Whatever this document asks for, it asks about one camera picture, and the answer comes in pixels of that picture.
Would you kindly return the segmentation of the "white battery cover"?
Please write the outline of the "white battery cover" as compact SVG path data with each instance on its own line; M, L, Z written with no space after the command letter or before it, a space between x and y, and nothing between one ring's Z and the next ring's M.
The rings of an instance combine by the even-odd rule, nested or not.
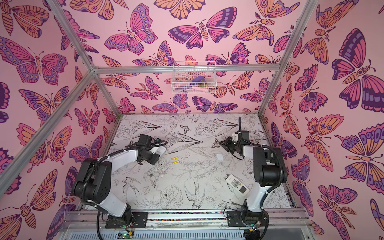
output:
M224 157L222 154L217 154L218 161L222 162L224 160Z

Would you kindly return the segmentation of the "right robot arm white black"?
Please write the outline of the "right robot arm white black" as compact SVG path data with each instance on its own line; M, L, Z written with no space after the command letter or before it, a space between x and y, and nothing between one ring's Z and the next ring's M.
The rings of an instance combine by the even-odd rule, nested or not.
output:
M245 198L240 210L229 211L228 224L232 226L239 224L252 229L267 226L269 215L264 209L264 203L275 189L287 181L288 177L281 150L251 143L249 134L245 131L237 131L219 144L232 156L237 153L240 157L251 160L252 174L256 181L250 189L233 175L226 178L230 189Z

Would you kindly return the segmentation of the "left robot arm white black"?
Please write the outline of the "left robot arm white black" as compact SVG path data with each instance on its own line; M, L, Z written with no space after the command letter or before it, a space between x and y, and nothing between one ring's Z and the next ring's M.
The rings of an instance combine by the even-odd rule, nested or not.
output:
M147 162L155 165L167 150L167 141L141 134L136 143L101 158L87 158L73 184L71 194L81 203L96 208L121 225L127 226L133 219L129 204L111 192L112 173L131 163Z

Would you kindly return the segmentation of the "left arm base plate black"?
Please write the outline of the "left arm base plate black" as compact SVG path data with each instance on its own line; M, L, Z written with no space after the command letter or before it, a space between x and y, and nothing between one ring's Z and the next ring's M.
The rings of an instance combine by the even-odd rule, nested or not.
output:
M105 225L106 229L144 229L148 222L148 212L128 212L122 217L109 216Z

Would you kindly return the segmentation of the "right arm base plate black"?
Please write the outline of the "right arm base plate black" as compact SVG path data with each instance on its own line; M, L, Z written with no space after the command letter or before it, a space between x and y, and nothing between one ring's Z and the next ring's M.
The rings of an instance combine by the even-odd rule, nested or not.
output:
M264 213L255 213L251 211L235 211L229 210L224 213L229 227L247 227L258 229L266 227L269 223L268 217Z

